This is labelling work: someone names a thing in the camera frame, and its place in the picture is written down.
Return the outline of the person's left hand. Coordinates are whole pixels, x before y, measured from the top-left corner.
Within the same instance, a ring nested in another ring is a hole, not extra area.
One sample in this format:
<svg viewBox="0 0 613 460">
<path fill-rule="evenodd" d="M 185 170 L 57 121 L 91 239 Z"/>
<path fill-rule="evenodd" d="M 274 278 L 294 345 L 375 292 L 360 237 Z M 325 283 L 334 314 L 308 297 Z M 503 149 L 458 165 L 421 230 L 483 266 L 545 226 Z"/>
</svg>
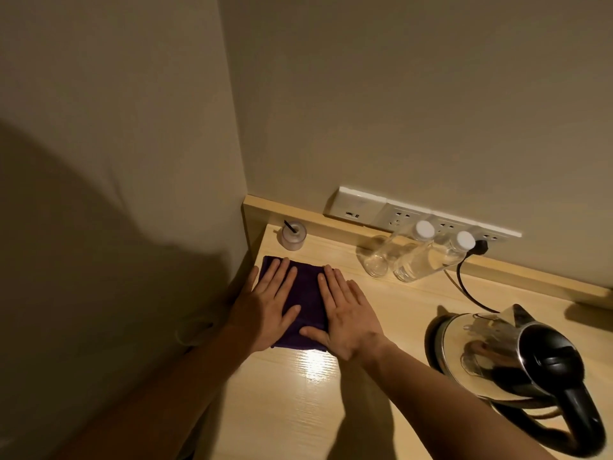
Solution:
<svg viewBox="0 0 613 460">
<path fill-rule="evenodd" d="M 258 280 L 259 293 L 248 293 L 247 280 L 231 309 L 227 330 L 244 347 L 248 355 L 271 347 L 285 333 L 281 332 L 282 309 L 297 275 L 292 268 L 284 279 L 275 298 L 270 296 L 270 281 L 277 262 L 274 259 L 262 278 Z"/>
</svg>

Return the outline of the person's right hand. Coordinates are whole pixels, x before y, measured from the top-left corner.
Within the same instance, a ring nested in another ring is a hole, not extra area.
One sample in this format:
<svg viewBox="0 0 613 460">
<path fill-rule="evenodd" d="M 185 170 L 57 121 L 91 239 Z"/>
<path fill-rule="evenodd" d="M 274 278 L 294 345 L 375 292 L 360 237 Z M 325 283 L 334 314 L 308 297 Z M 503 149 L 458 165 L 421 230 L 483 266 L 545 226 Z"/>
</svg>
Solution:
<svg viewBox="0 0 613 460">
<path fill-rule="evenodd" d="M 349 289 L 349 280 L 345 282 Z M 324 273 L 318 276 L 318 286 L 324 301 Z M 375 311 L 374 316 L 370 315 L 357 303 L 350 289 L 346 295 L 349 300 L 346 306 L 326 311 L 331 343 L 325 347 L 344 361 L 367 363 L 379 354 L 381 348 L 390 345 L 390 340 L 385 336 Z"/>
</svg>

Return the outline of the purple cloth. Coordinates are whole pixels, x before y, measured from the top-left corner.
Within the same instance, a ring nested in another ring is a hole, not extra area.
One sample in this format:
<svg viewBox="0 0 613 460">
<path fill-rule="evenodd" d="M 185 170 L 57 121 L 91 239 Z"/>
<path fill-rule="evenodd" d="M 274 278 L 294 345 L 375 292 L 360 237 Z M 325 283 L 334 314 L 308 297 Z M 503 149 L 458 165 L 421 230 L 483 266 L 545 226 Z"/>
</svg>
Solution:
<svg viewBox="0 0 613 460">
<path fill-rule="evenodd" d="M 300 334 L 300 330 L 306 326 L 315 327 L 324 332 L 329 330 L 326 308 L 318 286 L 318 276 L 324 273 L 324 267 L 290 261 L 284 278 L 287 278 L 292 268 L 296 268 L 297 275 L 281 313 L 284 315 L 296 304 L 301 306 L 301 311 L 292 325 L 271 348 L 328 352 L 324 345 Z"/>
</svg>

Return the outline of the person's right forearm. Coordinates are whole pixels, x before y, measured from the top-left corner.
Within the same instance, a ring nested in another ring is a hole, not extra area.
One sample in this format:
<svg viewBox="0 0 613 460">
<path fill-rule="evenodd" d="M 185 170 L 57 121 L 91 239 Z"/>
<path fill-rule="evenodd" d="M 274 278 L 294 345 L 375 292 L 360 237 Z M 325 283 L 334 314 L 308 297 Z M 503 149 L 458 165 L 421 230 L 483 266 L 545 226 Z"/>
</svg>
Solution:
<svg viewBox="0 0 613 460">
<path fill-rule="evenodd" d="M 356 354 L 433 460 L 556 460 L 476 396 L 379 333 Z"/>
</svg>

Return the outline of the person's left forearm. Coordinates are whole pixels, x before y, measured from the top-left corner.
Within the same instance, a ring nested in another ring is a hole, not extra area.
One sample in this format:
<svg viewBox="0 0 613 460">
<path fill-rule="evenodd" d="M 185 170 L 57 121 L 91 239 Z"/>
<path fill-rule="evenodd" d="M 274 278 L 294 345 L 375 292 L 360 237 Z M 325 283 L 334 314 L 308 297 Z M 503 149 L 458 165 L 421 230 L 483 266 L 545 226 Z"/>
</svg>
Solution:
<svg viewBox="0 0 613 460">
<path fill-rule="evenodd" d="M 221 387 L 266 341 L 228 325 L 88 423 L 53 460 L 175 460 Z"/>
</svg>

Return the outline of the small clear glass jar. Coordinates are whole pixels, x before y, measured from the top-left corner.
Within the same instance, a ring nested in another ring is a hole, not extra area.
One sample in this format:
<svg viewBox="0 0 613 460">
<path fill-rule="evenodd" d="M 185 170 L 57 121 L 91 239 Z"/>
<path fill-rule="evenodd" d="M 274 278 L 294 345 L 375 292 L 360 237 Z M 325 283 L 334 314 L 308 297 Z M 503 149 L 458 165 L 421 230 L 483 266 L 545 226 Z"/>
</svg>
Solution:
<svg viewBox="0 0 613 460">
<path fill-rule="evenodd" d="M 281 227 L 279 233 L 279 241 L 281 246 L 288 251 L 297 251 L 304 245 L 304 242 L 307 237 L 307 230 L 306 227 L 298 221 L 289 222 L 297 230 L 297 234 L 293 235 L 292 232 L 290 232 L 283 223 L 283 226 Z"/>
</svg>

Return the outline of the clear water bottle white cap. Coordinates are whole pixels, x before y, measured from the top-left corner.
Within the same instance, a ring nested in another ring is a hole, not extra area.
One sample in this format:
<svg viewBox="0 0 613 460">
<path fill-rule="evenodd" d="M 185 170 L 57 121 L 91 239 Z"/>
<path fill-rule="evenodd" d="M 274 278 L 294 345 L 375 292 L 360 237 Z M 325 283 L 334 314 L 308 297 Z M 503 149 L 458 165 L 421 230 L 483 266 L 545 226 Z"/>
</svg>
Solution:
<svg viewBox="0 0 613 460">
<path fill-rule="evenodd" d="M 398 280 L 410 283 L 458 265 L 475 246 L 476 240 L 468 231 L 440 234 L 402 254 L 392 272 Z"/>
<path fill-rule="evenodd" d="M 382 278 L 400 256 L 428 243 L 434 236 L 433 224 L 425 219 L 402 221 L 390 237 L 378 241 L 374 250 L 365 256 L 364 270 L 374 278 Z"/>
</svg>

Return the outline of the white usb wall socket panel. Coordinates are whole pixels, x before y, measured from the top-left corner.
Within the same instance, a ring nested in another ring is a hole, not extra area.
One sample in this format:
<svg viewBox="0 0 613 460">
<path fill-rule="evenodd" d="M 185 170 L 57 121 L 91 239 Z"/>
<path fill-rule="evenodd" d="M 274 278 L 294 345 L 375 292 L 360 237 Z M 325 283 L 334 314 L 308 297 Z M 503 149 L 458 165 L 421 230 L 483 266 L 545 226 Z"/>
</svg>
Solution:
<svg viewBox="0 0 613 460">
<path fill-rule="evenodd" d="M 372 226 L 387 199 L 340 186 L 328 200 L 324 215 L 364 226 Z"/>
</svg>

